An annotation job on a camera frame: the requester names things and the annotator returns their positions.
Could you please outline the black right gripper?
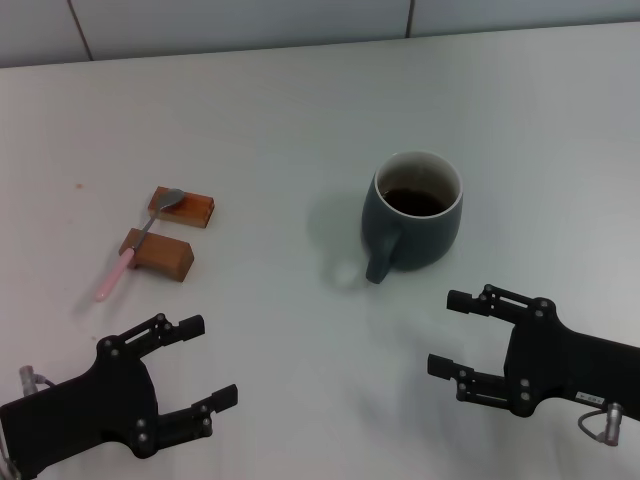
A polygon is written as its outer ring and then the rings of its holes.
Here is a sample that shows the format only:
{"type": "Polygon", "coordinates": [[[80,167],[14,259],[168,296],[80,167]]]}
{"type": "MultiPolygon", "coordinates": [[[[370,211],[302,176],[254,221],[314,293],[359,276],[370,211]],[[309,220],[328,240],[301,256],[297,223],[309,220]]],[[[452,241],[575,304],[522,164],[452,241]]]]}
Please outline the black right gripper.
{"type": "Polygon", "coordinates": [[[456,399],[530,417],[544,400],[560,398],[604,408],[612,403],[639,416],[639,349],[575,332],[559,320],[554,304],[491,284],[473,297],[450,290],[446,308],[514,324],[504,377],[430,354],[427,373],[454,380],[456,399]]]}

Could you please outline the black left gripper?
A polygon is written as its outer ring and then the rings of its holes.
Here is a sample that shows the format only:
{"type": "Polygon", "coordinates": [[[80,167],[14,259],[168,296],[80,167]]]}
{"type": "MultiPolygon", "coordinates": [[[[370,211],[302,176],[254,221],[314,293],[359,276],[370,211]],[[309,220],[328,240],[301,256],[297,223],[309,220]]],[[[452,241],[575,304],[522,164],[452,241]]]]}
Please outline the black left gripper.
{"type": "Polygon", "coordinates": [[[107,442],[146,459],[158,451],[210,437],[215,414],[238,404],[231,384],[182,410],[159,414],[155,389],[141,358],[205,334],[195,315],[172,324],[163,313],[101,339],[84,374],[1,407],[12,466],[24,479],[107,442]]]}

